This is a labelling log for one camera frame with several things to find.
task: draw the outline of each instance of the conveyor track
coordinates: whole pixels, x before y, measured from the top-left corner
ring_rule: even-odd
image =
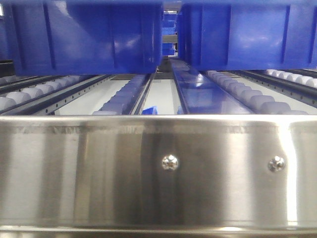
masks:
[[[273,76],[265,75],[260,71],[232,71],[232,73],[317,108],[316,88],[298,84],[292,81],[281,80]]]
[[[3,110],[0,112],[0,115],[49,115],[83,94],[88,93],[98,86],[99,83],[110,80],[113,77],[114,75],[99,75],[86,79],[59,91],[54,91],[50,94],[16,105],[13,108]]]

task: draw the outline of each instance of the stainless steel rail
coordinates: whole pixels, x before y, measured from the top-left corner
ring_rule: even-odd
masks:
[[[0,117],[0,139],[1,237],[317,234],[316,116]]]

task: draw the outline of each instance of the conveyor lane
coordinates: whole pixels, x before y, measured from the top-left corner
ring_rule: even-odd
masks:
[[[271,75],[263,74],[262,71],[232,71],[241,77],[252,82],[267,87],[280,94],[296,99],[302,103],[317,108],[317,89],[300,84],[291,80],[282,80]]]
[[[89,92],[94,87],[98,86],[105,80],[110,80],[114,76],[111,75],[98,75],[91,76],[77,76],[65,77],[51,82],[48,85],[50,88],[55,86],[52,91],[46,94],[34,94],[32,98],[31,92],[11,92],[5,98],[0,100],[8,101],[11,98],[15,101],[14,105],[7,107],[0,111],[1,115],[48,115],[60,107],[68,104],[83,94]]]
[[[245,105],[183,61],[171,60],[185,114],[251,114]]]
[[[93,115],[139,115],[155,74],[136,75]]]

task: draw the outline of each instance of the blue item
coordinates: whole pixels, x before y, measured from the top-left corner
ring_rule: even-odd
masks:
[[[179,56],[198,70],[316,68],[316,8],[316,1],[184,4]]]
[[[0,60],[9,60],[9,46],[6,39],[3,17],[0,16]]]
[[[6,1],[17,74],[152,73],[161,61],[162,3]]]
[[[158,114],[157,106],[149,107],[142,111],[142,115],[157,115],[157,114]]]

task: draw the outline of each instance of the metal rail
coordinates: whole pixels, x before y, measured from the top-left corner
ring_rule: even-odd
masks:
[[[152,84],[153,79],[155,78],[156,73],[148,74],[147,75],[147,80],[144,85],[144,88],[142,92],[139,94],[139,98],[136,101],[134,107],[132,108],[130,115],[140,115],[142,114],[143,106],[145,103],[145,100],[149,94],[149,90]]]
[[[43,95],[14,108],[4,110],[0,112],[0,115],[49,115],[113,77],[112,75],[99,75],[86,79],[57,92]]]
[[[287,69],[287,72],[290,73],[297,73],[297,74],[302,74],[305,76],[310,76],[313,78],[317,78],[317,72],[316,71],[311,71],[311,70],[307,70],[307,69]]]
[[[317,89],[295,82],[281,80],[279,78],[265,75],[259,71],[231,71],[241,77],[247,78],[254,83],[274,90],[278,93],[306,103],[317,108]]]

